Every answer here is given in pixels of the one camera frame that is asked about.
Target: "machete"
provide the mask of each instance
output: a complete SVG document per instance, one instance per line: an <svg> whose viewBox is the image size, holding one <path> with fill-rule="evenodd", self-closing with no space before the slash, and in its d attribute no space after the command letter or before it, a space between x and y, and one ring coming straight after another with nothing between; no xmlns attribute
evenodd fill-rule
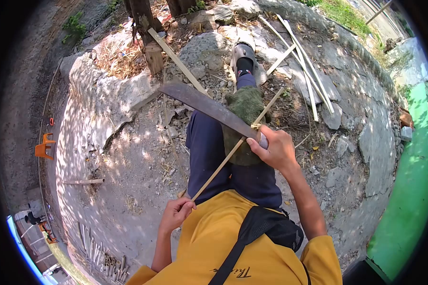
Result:
<svg viewBox="0 0 428 285"><path fill-rule="evenodd" d="M168 82L160 86L158 91L206 114L229 128L234 129L246 138L256 140L264 149L268 148L268 140L264 134L251 128L251 126L246 124L222 104L212 100L187 84Z"/></svg>

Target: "wooden post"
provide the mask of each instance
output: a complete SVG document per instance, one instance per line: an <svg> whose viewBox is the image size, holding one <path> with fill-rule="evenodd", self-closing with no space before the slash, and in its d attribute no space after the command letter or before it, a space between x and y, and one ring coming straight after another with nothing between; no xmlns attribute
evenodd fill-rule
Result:
<svg viewBox="0 0 428 285"><path fill-rule="evenodd" d="M388 6L390 6L390 4L392 3L392 0L388 1L387 3L385 3L385 5L376 12L376 14L374 14L371 18L369 18L369 20L366 21L366 25L369 24L369 22L371 22L372 20L374 20L374 18L376 18L380 13L382 13L385 8L387 8Z"/></svg>
<svg viewBox="0 0 428 285"><path fill-rule="evenodd" d="M197 5L197 0L166 0L166 2L173 18L187 13L190 7Z"/></svg>
<svg viewBox="0 0 428 285"><path fill-rule="evenodd" d="M146 62L152 75L163 69L161 48L154 42L154 38L147 32L150 28L156 28L149 0L124 0L129 1L131 13L135 20L136 31L143 40Z"/></svg>

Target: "right hand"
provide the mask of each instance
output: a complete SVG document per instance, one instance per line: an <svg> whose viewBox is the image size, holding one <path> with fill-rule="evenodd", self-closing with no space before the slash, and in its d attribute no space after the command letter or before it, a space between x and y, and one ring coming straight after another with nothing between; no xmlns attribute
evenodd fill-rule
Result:
<svg viewBox="0 0 428 285"><path fill-rule="evenodd" d="M283 170L298 166L295 158L295 146L292 136L283 130L274 131L265 125L261 125L262 132L268 139L268 149L262 148L256 140L247 138L251 150L266 164L282 172Z"/></svg>

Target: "machete handle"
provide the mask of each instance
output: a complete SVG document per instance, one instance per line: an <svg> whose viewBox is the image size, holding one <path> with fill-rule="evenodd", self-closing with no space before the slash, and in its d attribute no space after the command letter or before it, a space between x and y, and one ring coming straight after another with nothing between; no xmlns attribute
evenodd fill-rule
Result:
<svg viewBox="0 0 428 285"><path fill-rule="evenodd" d="M260 145L261 147L263 147L265 150L268 149L268 139L267 139L267 137L261 131L257 132L257 139L256 139L256 141L258 142L258 145Z"/></svg>

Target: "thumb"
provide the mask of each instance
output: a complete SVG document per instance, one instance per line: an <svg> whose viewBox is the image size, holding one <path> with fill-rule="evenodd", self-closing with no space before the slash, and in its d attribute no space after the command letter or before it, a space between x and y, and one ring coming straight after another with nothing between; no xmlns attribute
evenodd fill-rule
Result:
<svg viewBox="0 0 428 285"><path fill-rule="evenodd" d="M195 203L194 202L186 202L183 206L182 206L182 208L181 208L181 210L175 215L175 217L177 218L177 219L180 219L180 220L185 220L187 217L188 217L188 215L192 212L192 208L195 208L196 206L195 206Z"/></svg>
<svg viewBox="0 0 428 285"><path fill-rule="evenodd" d="M263 147L261 147L256 140L252 139L252 138L247 138L246 139L247 143L250 145L251 150L258 155L258 157L260 157L262 160L263 158L266 156L266 154L268 153L267 150L265 150Z"/></svg>

